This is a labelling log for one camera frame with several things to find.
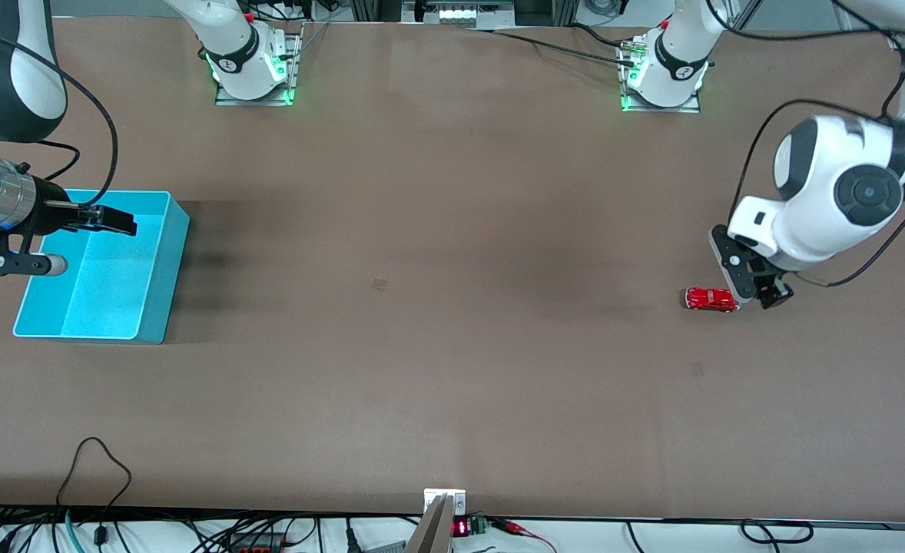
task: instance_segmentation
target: red toy car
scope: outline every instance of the red toy car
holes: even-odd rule
[[[688,288],[685,290],[685,305],[689,309],[723,313],[732,313],[740,308],[740,303],[727,288]]]

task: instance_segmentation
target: power cable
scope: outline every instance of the power cable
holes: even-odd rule
[[[37,141],[37,144],[41,144],[42,146],[49,146],[49,147],[59,147],[60,150],[72,151],[72,153],[74,154],[73,160],[70,160],[68,162],[68,164],[64,165],[64,167],[59,168],[56,171],[53,171],[49,175],[46,175],[45,177],[42,178],[42,180],[53,180],[56,177],[62,175],[63,173],[70,171],[70,169],[73,168],[74,165],[77,164],[77,161],[80,161],[81,151],[78,150],[77,147],[71,146],[70,144],[63,144],[61,141],[49,141],[49,140],[40,140],[40,141]]]
[[[575,50],[575,49],[572,49],[572,48],[566,48],[565,46],[552,45],[551,42],[538,41],[538,39],[536,39],[536,38],[527,38],[527,36],[521,36],[521,35],[511,35],[511,34],[509,34],[509,32],[497,32],[497,31],[488,31],[488,32],[490,32],[491,35],[495,35],[495,36],[506,36],[507,38],[513,38],[513,39],[515,39],[516,41],[530,42],[531,45],[544,46],[544,47],[546,47],[546,48],[551,48],[551,49],[553,49],[553,50],[558,50],[558,51],[560,51],[560,52],[565,52],[566,54],[572,54],[573,56],[582,56],[582,57],[589,58],[589,59],[594,59],[594,60],[598,60],[598,61],[605,61],[605,62],[607,62],[607,63],[613,63],[613,64],[615,64],[615,65],[622,65],[622,66],[627,66],[627,67],[632,67],[632,65],[634,65],[634,63],[632,63],[632,62],[629,61],[629,60],[621,60],[621,59],[617,59],[617,58],[609,58],[609,57],[606,57],[606,56],[601,56],[601,55],[599,55],[599,54],[593,54],[593,53],[589,53],[589,52],[583,52],[582,50]]]
[[[757,150],[757,144],[759,144],[759,140],[763,136],[763,131],[766,130],[766,127],[770,124],[770,121],[772,121],[773,118],[778,113],[780,113],[784,109],[789,108],[790,106],[796,105],[796,104],[817,105],[817,106],[820,106],[821,108],[828,108],[828,109],[833,109],[836,111],[842,111],[844,113],[849,113],[850,115],[859,117],[861,119],[866,119],[867,121],[872,121],[872,122],[878,123],[878,120],[875,119],[871,115],[867,115],[866,113],[863,113],[857,109],[849,108],[849,106],[842,105],[842,104],[835,104],[835,102],[830,102],[830,101],[819,101],[818,99],[810,99],[810,98],[795,98],[795,99],[791,99],[790,101],[785,101],[783,104],[780,104],[772,112],[770,112],[770,114],[766,117],[766,119],[763,120],[763,123],[761,123],[761,126],[759,126],[759,129],[757,130],[757,135],[754,136],[754,140],[752,140],[752,142],[750,143],[750,150],[747,151],[747,157],[743,161],[743,170],[740,172],[740,180],[738,180],[738,183],[736,185],[736,193],[734,193],[733,203],[729,207],[729,218],[727,220],[732,220],[733,214],[736,213],[736,207],[737,207],[738,203],[740,203],[740,196],[743,195],[743,185],[745,182],[745,178],[747,178],[747,171],[748,171],[748,169],[750,169],[750,162],[752,160],[752,157],[754,156],[754,151]],[[886,249],[889,248],[889,245],[891,245],[892,242],[896,240],[897,236],[900,235],[900,233],[904,230],[904,228],[905,228],[905,218],[904,218],[904,220],[900,221],[900,224],[897,225],[895,230],[893,230],[892,234],[889,235],[888,238],[886,238],[886,240],[880,246],[880,249],[877,249],[877,252],[875,252],[873,254],[873,256],[870,256],[870,259],[868,259],[866,261],[866,263],[863,263],[863,266],[861,266],[861,267],[859,267],[859,269],[855,270],[855,272],[850,274],[850,276],[846,276],[845,279],[836,280],[836,281],[834,281],[834,283],[826,283],[826,281],[823,281],[823,280],[815,280],[815,279],[811,279],[811,277],[808,277],[808,276],[801,276],[801,274],[799,274],[799,273],[794,273],[794,276],[800,280],[803,280],[805,283],[813,284],[814,286],[820,286],[820,287],[824,287],[824,288],[832,288],[832,287],[836,287],[836,286],[842,286],[842,284],[850,283],[852,280],[856,280],[856,278],[860,274],[866,272],[868,267],[873,265],[873,263],[875,263],[875,261],[877,261],[877,259],[880,259],[880,256],[882,256],[883,252],[885,252]]]

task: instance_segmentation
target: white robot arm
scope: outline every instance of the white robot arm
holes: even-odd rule
[[[214,78],[237,99],[269,94],[288,78],[285,31],[246,20],[236,0],[164,0],[203,43]]]
[[[712,14],[715,8],[718,18]],[[726,28],[726,11],[719,0],[677,0],[667,24],[643,35],[645,51],[627,86],[660,108],[676,108],[701,87],[708,56]]]
[[[905,2],[855,0],[857,13],[905,31]],[[905,36],[900,38],[905,54]],[[873,236],[905,201],[905,63],[900,113],[885,122],[813,116],[781,141],[773,178],[780,200],[745,197],[710,242],[737,301],[771,307],[806,270]]]
[[[235,0],[167,3],[193,25],[217,80],[231,97],[263,97],[287,78],[284,32],[247,21]],[[59,73],[14,45],[56,64],[49,0],[0,0],[0,141],[34,143],[62,122],[66,90]],[[28,174],[27,164],[0,158],[0,276],[62,273],[62,259],[28,252],[32,236],[60,228],[136,232],[130,214],[71,203],[55,183]],[[12,235],[23,236],[18,252],[9,248]]]

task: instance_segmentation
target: table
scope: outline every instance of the table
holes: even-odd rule
[[[673,115],[621,113],[612,66],[420,25],[334,25],[296,105],[215,108],[182,21],[55,28],[118,123],[115,186],[171,191],[193,227],[164,346],[14,339],[25,281],[0,279],[0,503],[50,503],[95,434],[131,505],[414,512],[463,487],[501,514],[905,521],[905,234],[775,311],[678,303],[722,283],[706,232],[763,117],[877,110],[882,39],[724,36],[703,112]],[[52,140],[84,151],[63,186],[101,183],[79,94]],[[88,449],[65,501],[121,483]]]

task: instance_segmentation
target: metal bracket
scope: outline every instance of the metal bracket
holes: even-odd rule
[[[443,495],[452,496],[453,507],[456,507],[456,517],[462,517],[466,514],[466,490],[453,490],[446,488],[425,488],[424,506],[422,507],[422,512],[428,511],[429,506],[432,504],[432,501],[435,501],[437,496]]]

